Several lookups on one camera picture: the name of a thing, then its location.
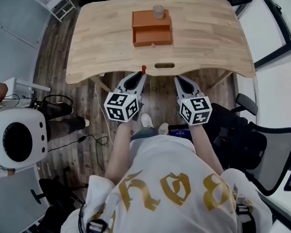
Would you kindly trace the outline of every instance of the white t-shirt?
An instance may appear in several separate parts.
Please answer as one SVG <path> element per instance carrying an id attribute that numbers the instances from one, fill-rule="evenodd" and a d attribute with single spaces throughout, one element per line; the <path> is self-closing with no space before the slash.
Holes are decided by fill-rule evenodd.
<path id="1" fill-rule="evenodd" d="M 136 156 L 118 185 L 90 177 L 84 225 L 105 203 L 108 207 L 113 193 L 119 198 L 108 222 L 114 233 L 241 232 L 232 192 L 236 186 L 237 201 L 249 205 L 257 232 L 270 231 L 271 212 L 245 175 L 236 169 L 217 175 L 189 140 L 167 135 L 136 139 L 130 151 Z M 68 217 L 61 233 L 79 232 L 78 215 L 76 210 Z"/>

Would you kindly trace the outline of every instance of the white chair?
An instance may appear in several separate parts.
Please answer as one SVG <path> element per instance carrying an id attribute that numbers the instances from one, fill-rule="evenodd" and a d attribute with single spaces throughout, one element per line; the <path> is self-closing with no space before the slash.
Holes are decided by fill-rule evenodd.
<path id="1" fill-rule="evenodd" d="M 41 0 L 35 0 L 36 2 L 38 2 L 39 4 L 41 4 L 44 8 L 46 8 L 48 11 L 50 11 L 50 13 L 60 22 L 62 22 L 62 19 L 73 9 L 76 8 L 76 6 L 74 6 L 74 4 L 72 3 L 71 0 L 66 0 L 66 3 L 56 12 L 54 11 L 54 8 L 63 0 L 51 0 L 48 3 L 44 3 Z M 66 11 L 64 8 L 67 5 L 71 5 L 71 7 Z M 63 12 L 64 14 L 61 17 L 58 17 L 57 14 L 59 14 L 60 12 Z"/>

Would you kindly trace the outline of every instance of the white shoe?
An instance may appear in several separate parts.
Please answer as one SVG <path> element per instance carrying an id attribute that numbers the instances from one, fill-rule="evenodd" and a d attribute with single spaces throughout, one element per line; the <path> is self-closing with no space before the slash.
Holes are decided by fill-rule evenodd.
<path id="1" fill-rule="evenodd" d="M 91 122 L 88 119 L 84 119 L 84 121 L 85 121 L 85 126 L 86 127 L 88 127 L 91 124 Z"/>
<path id="2" fill-rule="evenodd" d="M 141 115 L 141 123 L 142 123 L 142 126 L 145 128 L 154 128 L 152 119 L 147 113 L 143 113 Z"/>
<path id="3" fill-rule="evenodd" d="M 168 126 L 168 123 L 162 123 L 162 125 L 159 127 L 159 134 L 168 135 Z"/>

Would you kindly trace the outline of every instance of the black pants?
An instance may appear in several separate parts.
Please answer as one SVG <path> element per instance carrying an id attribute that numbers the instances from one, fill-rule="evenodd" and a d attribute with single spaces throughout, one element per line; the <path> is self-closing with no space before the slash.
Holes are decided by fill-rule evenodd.
<path id="1" fill-rule="evenodd" d="M 63 117 L 72 113 L 72 107 L 66 103 L 44 104 L 38 109 L 45 117 L 48 141 L 82 130 L 85 127 L 84 118 L 75 116 L 65 118 L 61 121 L 50 121 L 51 119 Z"/>

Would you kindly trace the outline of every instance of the hand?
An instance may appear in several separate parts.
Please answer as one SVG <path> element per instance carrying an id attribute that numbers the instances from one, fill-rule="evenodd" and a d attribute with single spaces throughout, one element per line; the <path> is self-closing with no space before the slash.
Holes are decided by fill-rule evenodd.
<path id="1" fill-rule="evenodd" d="M 8 92 L 8 86 L 4 83 L 0 83 L 0 102 L 5 98 Z"/>
<path id="2" fill-rule="evenodd" d="M 15 174 L 15 169 L 8 169 L 8 176 L 13 176 Z"/>

